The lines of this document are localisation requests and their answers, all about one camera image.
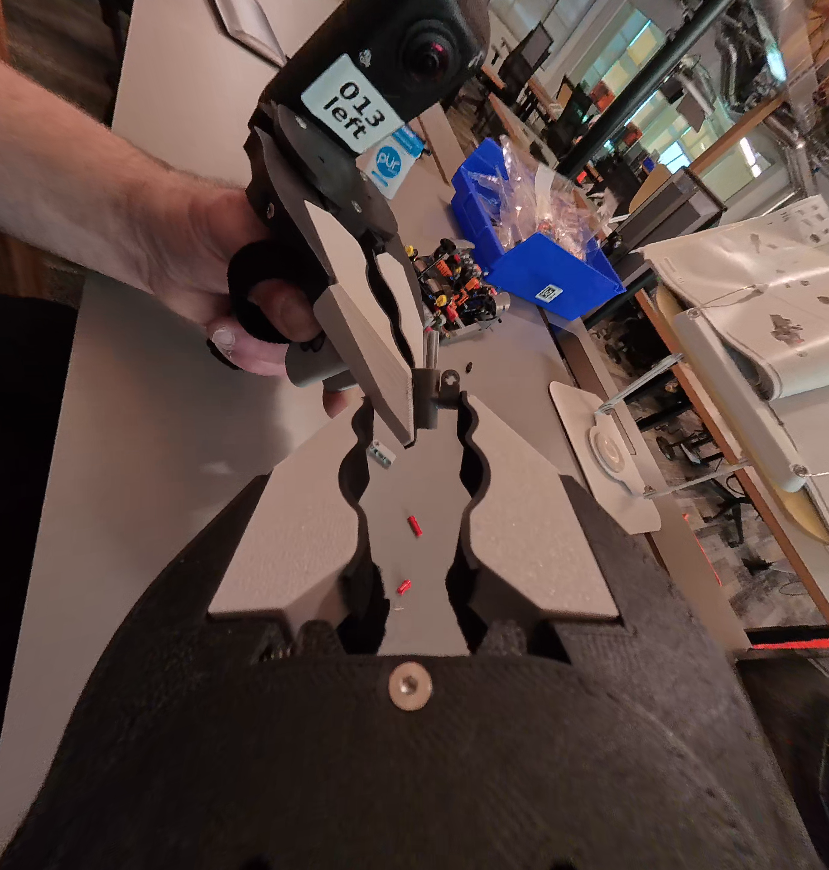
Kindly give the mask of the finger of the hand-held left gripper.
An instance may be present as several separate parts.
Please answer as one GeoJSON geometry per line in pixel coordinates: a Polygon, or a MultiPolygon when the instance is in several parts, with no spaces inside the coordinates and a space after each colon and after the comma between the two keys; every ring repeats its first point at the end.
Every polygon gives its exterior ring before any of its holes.
{"type": "Polygon", "coordinates": [[[415,440],[412,370],[372,293],[366,257],[335,217],[313,203],[304,205],[332,273],[314,303],[315,317],[388,429],[407,447],[415,440]]]}
{"type": "Polygon", "coordinates": [[[420,289],[410,266],[393,253],[371,252],[368,256],[368,282],[381,310],[387,315],[391,338],[411,369],[424,361],[423,322],[420,289]]]}

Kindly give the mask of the blue bin with square tag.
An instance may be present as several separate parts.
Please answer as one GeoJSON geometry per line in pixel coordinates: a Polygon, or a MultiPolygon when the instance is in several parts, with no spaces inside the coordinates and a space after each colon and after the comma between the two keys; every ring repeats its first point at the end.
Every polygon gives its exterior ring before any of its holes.
{"type": "Polygon", "coordinates": [[[485,144],[490,139],[463,161],[452,180],[453,213],[463,238],[474,245],[474,259],[487,281],[566,321],[581,319],[618,297],[625,287],[599,245],[582,261],[537,234],[502,252],[473,177],[487,169],[487,158],[501,155],[497,145],[485,144]]]}

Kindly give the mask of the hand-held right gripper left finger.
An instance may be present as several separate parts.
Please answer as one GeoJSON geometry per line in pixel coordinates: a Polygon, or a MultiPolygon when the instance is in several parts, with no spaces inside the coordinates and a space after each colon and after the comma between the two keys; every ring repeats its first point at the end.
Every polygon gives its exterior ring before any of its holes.
{"type": "Polygon", "coordinates": [[[323,621],[346,652],[378,652],[387,596],[361,506],[374,422],[369,401],[349,406],[273,469],[209,605],[212,617],[270,617],[290,639],[323,621]]]}

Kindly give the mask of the lego car chassis model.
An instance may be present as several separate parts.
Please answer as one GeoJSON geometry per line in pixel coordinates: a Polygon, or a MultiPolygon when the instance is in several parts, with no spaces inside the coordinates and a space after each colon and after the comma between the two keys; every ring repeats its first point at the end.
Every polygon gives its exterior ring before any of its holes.
{"type": "Polygon", "coordinates": [[[420,286],[427,327],[443,343],[473,338],[499,323],[510,308],[510,294],[487,281],[467,240],[442,238],[429,255],[407,245],[405,253],[420,286]]]}

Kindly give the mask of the person's left forearm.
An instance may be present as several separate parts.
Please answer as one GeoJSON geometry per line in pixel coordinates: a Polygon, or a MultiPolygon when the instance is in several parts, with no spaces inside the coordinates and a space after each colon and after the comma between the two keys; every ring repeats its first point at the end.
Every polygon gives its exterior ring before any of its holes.
{"type": "Polygon", "coordinates": [[[0,60],[0,231],[162,294],[179,173],[0,60]]]}

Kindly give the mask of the clear plastic bags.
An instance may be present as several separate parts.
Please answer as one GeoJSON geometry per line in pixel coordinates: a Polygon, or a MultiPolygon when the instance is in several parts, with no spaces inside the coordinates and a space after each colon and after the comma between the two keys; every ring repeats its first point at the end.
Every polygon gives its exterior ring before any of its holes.
{"type": "Polygon", "coordinates": [[[487,169],[473,177],[502,252],[541,234],[585,261],[604,229],[604,220],[585,193],[508,136],[485,144],[497,145],[501,155],[487,158],[487,169]]]}

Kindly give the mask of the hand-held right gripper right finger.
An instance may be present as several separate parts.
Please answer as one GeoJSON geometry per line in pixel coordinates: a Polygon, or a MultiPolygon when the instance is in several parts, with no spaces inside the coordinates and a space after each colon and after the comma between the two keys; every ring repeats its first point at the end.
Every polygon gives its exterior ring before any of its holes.
{"type": "Polygon", "coordinates": [[[468,495],[445,580],[467,650],[492,629],[523,653],[556,656],[555,623],[612,625],[620,611],[559,470],[469,391],[456,434],[468,495]]]}

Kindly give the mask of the white blue gum packet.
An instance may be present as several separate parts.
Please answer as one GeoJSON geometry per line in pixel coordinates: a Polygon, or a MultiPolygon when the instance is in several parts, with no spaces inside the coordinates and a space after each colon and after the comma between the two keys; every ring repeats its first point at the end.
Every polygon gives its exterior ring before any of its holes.
{"type": "Polygon", "coordinates": [[[390,201],[426,148],[417,132],[410,125],[403,125],[356,158],[356,164],[365,178],[390,201]]]}

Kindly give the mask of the person's left hand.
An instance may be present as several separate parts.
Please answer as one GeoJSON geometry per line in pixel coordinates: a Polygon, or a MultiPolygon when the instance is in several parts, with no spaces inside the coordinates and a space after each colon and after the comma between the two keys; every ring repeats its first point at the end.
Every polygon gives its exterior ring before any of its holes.
{"type": "Polygon", "coordinates": [[[287,345],[260,341],[235,318],[227,267],[246,245],[269,238],[246,193],[186,173],[169,173],[152,192],[148,289],[205,334],[227,364],[262,377],[287,378],[287,345]]]}

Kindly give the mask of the grey axle connector lego assembly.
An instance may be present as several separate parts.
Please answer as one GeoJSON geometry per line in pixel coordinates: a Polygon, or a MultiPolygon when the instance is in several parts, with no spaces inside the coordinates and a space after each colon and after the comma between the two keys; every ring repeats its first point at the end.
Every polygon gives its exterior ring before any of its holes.
{"type": "Polygon", "coordinates": [[[412,372],[415,432],[436,429],[439,410],[459,406],[461,376],[454,369],[439,369],[440,338],[434,329],[425,330],[423,364],[412,372]]]}

